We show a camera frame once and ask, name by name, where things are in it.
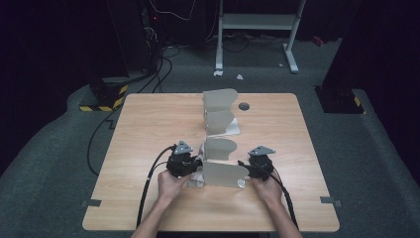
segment table top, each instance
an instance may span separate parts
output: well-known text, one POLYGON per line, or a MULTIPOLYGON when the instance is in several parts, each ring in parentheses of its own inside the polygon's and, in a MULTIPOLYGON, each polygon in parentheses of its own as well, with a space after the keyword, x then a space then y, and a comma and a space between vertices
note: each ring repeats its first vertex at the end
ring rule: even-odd
MULTIPOLYGON (((339 229, 330 196, 297 98, 290 93, 239 93, 231 111, 241 134, 227 136, 238 148, 229 161, 247 162, 258 145, 274 149, 269 155, 290 193, 300 231, 339 229), (241 110, 241 102, 250 104, 241 110)), ((140 200, 149 170, 158 154, 184 140, 197 155, 206 133, 202 93, 130 94, 123 106, 92 199, 83 220, 86 230, 135 230, 140 200)), ((170 151, 162 156, 167 161, 170 151)), ((143 217, 158 197, 158 173, 150 183, 143 217)), ((246 188, 204 185, 184 187, 160 225, 161 231, 274 231, 254 186, 246 188)))

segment paper scrap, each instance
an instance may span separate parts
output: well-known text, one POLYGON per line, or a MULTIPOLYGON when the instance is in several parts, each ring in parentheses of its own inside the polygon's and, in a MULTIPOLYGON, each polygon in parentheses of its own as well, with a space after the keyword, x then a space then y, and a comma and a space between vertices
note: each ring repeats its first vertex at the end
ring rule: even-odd
POLYGON ((216 71, 214 71, 213 75, 214 75, 214 76, 221 76, 221 75, 223 75, 223 71, 221 71, 221 70, 216 70, 216 71))

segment white metal stand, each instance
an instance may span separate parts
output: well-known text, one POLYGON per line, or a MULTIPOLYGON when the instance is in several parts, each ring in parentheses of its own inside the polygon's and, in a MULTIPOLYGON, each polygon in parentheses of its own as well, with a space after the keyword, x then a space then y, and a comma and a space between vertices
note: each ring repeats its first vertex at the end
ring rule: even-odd
POLYGON ((301 0, 296 14, 224 14, 223 0, 220 0, 219 31, 216 52, 216 70, 223 71, 223 30, 224 29, 252 29, 252 30, 288 30, 290 36, 287 44, 283 44, 284 52, 292 73, 299 71, 291 48, 302 17, 306 0, 301 0))

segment human hand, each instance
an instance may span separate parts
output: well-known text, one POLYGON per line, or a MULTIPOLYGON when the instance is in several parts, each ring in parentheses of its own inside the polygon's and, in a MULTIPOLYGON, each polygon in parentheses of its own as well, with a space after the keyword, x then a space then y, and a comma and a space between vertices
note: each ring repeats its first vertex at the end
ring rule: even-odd
MULTIPOLYGON (((281 182, 280 177, 276 173, 272 173, 272 175, 281 182)), ((251 178, 251 181, 253 182, 260 199, 265 204, 281 202, 280 198, 283 192, 280 185, 272 177, 268 177, 266 181, 263 181, 261 178, 251 178)))
POLYGON ((190 176, 175 178, 168 170, 159 173, 157 176, 158 198, 171 203, 179 196, 183 185, 189 178, 190 176))

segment black and yellow hazard tape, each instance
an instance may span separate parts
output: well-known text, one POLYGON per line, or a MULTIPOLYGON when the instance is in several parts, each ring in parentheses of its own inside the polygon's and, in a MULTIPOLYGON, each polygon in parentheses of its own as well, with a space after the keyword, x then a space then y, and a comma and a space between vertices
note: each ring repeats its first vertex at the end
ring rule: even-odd
POLYGON ((113 95, 111 95, 113 98, 112 102, 113 103, 109 103, 108 105, 106 104, 102 104, 101 102, 98 102, 97 100, 95 100, 95 102, 85 102, 85 103, 80 103, 79 108, 81 111, 113 111, 118 109, 124 100, 124 94, 127 91, 128 86, 122 86, 119 88, 113 88, 113 90, 115 91, 115 93, 113 95))

